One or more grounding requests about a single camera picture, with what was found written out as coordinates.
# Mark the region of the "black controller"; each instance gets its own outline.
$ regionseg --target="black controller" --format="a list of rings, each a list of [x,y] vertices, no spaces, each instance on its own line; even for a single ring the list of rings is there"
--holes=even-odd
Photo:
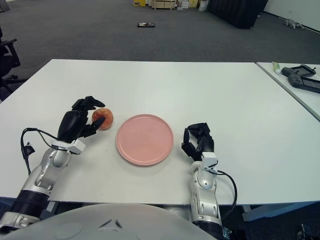
[[[300,66],[295,67],[284,67],[281,70],[281,73],[286,77],[289,77],[291,74],[296,74],[299,77],[308,78],[316,74],[316,68],[312,69],[311,67],[301,64]]]
[[[291,86],[304,89],[307,91],[315,92],[320,94],[320,81],[299,76],[297,74],[290,74],[288,76],[289,83]]]

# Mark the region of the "white table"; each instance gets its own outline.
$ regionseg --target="white table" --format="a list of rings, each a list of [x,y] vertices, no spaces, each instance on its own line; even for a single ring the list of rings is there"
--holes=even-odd
[[[254,63],[51,60],[0,104],[0,196],[15,198],[27,178],[20,152],[25,127],[54,135],[65,112],[85,96],[104,102],[112,127],[84,138],[86,149],[63,170],[52,201],[85,203],[190,203],[190,166],[181,149],[184,128],[207,122],[218,168],[238,188],[239,205],[320,200],[320,124]],[[174,133],[170,155],[154,166],[124,160],[116,149],[121,124],[137,114],[163,118]],[[47,149],[28,133],[36,152]],[[221,205],[233,187],[217,177]]]
[[[315,118],[320,121],[320,94],[312,91],[306,91],[290,85],[288,78],[282,74],[276,74],[271,62],[258,62],[260,66],[270,77],[281,85],[291,96],[302,104]],[[280,68],[292,68],[300,66],[298,63],[280,63]],[[316,68],[315,75],[309,77],[320,81],[320,65],[307,64],[309,67]]]

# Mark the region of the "gray floor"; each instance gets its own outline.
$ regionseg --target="gray floor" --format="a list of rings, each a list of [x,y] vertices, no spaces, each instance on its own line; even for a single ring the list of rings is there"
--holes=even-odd
[[[0,15],[3,40],[18,39],[15,47],[21,60],[11,74],[30,77],[50,59],[320,64],[320,34],[288,28],[266,13],[252,29],[238,29],[209,12],[152,10],[131,2],[9,2],[11,10]],[[137,28],[138,22],[156,27]],[[4,210],[0,205],[0,216]],[[319,203],[255,223],[243,222],[238,207],[224,224],[245,229],[249,240],[294,240],[300,223],[320,236],[319,219]]]

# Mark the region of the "office chair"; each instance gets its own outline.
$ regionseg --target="office chair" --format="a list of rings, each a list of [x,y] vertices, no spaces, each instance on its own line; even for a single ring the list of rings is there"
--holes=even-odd
[[[21,64],[14,48],[14,42],[17,41],[17,39],[2,41],[2,36],[3,34],[0,27],[0,89],[4,87],[12,94],[14,91],[8,86],[8,84],[24,83],[28,79],[18,79],[17,75],[11,75],[3,78],[11,71],[11,69],[19,67]]]

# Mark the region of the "apple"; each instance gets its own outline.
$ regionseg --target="apple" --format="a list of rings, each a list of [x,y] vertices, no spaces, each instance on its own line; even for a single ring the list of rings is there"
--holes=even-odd
[[[114,121],[114,115],[108,108],[99,108],[95,110],[92,114],[92,122],[97,120],[100,117],[105,117],[104,122],[99,127],[101,130],[106,130],[111,127],[112,122]]]

